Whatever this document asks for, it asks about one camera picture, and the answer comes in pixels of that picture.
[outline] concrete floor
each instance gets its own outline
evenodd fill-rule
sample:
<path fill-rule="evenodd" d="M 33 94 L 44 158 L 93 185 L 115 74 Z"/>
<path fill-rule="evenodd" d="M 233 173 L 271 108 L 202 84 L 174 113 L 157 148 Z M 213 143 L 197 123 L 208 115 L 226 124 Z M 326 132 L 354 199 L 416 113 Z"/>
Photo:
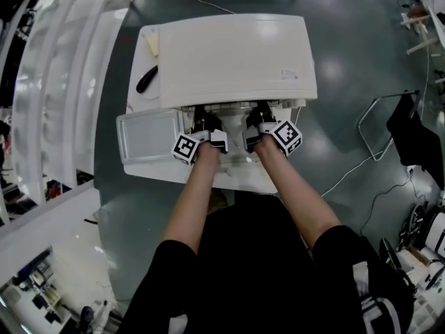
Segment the concrete floor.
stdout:
<path fill-rule="evenodd" d="M 276 13 L 303 16 L 315 60 L 318 99 L 298 119 L 303 146 L 290 160 L 320 193 L 369 156 L 357 133 L 359 117 L 379 95 L 405 89 L 423 91 L 426 53 L 407 56 L 419 37 L 399 26 L 397 0 L 205 0 L 235 13 Z M 183 185 L 131 177 L 120 162 L 116 116 L 125 113 L 131 62 L 143 25 L 224 13 L 194 0 L 134 0 L 113 51 L 99 111 L 95 184 L 103 209 L 99 228 L 111 266 L 117 300 L 125 305 L 149 267 L 154 250 Z M 433 80 L 430 68 L 430 80 Z M 428 106 L 438 102 L 429 86 L 424 124 L 444 134 Z M 364 128 L 378 150 L 388 137 L 385 125 L 394 101 L 375 108 Z M 407 180 L 394 146 L 380 162 L 367 161 L 325 199 L 338 217 L 359 231 L 375 194 Z M 435 199 L 438 190 L 427 173 L 415 169 L 419 194 Z M 379 197 L 364 234 L 373 246 L 381 237 L 396 243 L 402 220 L 417 199 L 412 185 Z"/>

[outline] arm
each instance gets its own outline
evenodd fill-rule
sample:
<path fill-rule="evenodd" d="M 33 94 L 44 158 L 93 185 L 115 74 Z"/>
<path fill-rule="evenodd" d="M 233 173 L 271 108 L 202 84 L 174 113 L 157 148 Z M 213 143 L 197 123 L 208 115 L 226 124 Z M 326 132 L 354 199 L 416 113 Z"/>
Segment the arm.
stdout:
<path fill-rule="evenodd" d="M 220 150 L 208 142 L 199 146 L 197 161 L 173 209 L 163 241 L 180 241 L 197 254 L 219 155 Z"/>
<path fill-rule="evenodd" d="M 320 235 L 340 225 L 339 219 L 281 153 L 272 136 L 263 135 L 254 151 L 277 187 L 298 231 L 312 249 Z"/>

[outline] black tool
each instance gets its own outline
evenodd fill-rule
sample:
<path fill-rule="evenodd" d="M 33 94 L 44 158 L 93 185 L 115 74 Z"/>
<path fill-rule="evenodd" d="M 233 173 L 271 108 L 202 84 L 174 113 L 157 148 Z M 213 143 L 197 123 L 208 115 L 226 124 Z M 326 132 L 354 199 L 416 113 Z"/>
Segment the black tool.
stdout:
<path fill-rule="evenodd" d="M 145 89 L 149 86 L 150 82 L 153 80 L 154 76 L 158 72 L 158 66 L 155 65 L 151 70 L 144 74 L 136 86 L 136 91 L 140 94 L 145 92 Z"/>

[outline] metal frame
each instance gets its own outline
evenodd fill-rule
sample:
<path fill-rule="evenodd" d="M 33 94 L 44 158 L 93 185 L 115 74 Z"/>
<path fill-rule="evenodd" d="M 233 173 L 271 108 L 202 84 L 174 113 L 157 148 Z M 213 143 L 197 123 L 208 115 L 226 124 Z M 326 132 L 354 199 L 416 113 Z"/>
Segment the metal frame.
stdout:
<path fill-rule="evenodd" d="M 411 96 L 411 95 L 416 95 L 416 100 L 414 101 L 414 106 L 412 107 L 412 109 L 411 109 L 411 111 L 410 111 L 410 118 L 412 118 L 412 117 L 414 116 L 414 113 L 415 113 L 416 110 L 417 110 L 417 107 L 418 107 L 419 102 L 420 102 L 420 99 L 421 99 L 421 95 L 420 95 L 420 93 L 419 93 L 418 90 L 413 90 L 413 91 L 410 91 L 410 92 L 403 92 L 403 93 L 399 93 L 399 94 L 385 95 L 385 96 L 383 96 L 383 97 L 378 97 L 378 98 L 374 99 L 374 100 L 371 102 L 371 105 L 370 105 L 370 106 L 368 107 L 368 109 L 364 112 L 363 116 L 360 118 L 360 120 L 359 120 L 359 122 L 358 122 L 357 128 L 358 128 L 358 130 L 359 130 L 359 134 L 360 134 L 360 136 L 362 137 L 364 144 L 365 144 L 366 147 L 368 148 L 369 153 L 371 153 L 371 156 L 372 156 L 372 158 L 374 159 L 374 161 L 379 161 L 379 160 L 381 160 L 381 159 L 383 158 L 383 156 L 385 155 L 385 153 L 386 153 L 387 150 L 389 149 L 389 146 L 391 146 L 391 144 L 394 142 L 394 139 L 391 137 L 391 138 L 387 141 L 387 143 L 386 143 L 386 145 L 385 145 L 385 147 L 383 148 L 382 151 L 379 151 L 379 152 L 377 152 L 377 153 L 374 153 L 374 152 L 372 151 L 372 149 L 371 149 L 371 146 L 368 144 L 368 141 L 364 138 L 364 135 L 363 135 L 363 133 L 362 133 L 362 129 L 361 129 L 362 122 L 363 122 L 363 120 L 367 117 L 367 115 L 369 114 L 369 112 L 376 106 L 376 104 L 377 104 L 380 100 L 385 99 L 385 98 L 388 98 L 388 97 L 403 97 L 403 96 L 405 96 L 405 95 L 409 95 L 409 96 Z"/>

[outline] person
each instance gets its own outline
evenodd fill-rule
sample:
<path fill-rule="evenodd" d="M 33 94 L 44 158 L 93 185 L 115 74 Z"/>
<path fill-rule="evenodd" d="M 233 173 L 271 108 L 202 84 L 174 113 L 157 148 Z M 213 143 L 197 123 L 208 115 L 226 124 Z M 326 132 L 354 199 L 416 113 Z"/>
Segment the person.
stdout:
<path fill-rule="evenodd" d="M 258 195 L 207 216 L 220 151 L 202 143 L 118 333 L 406 333 L 403 280 L 272 136 L 254 151 L 282 201 Z"/>

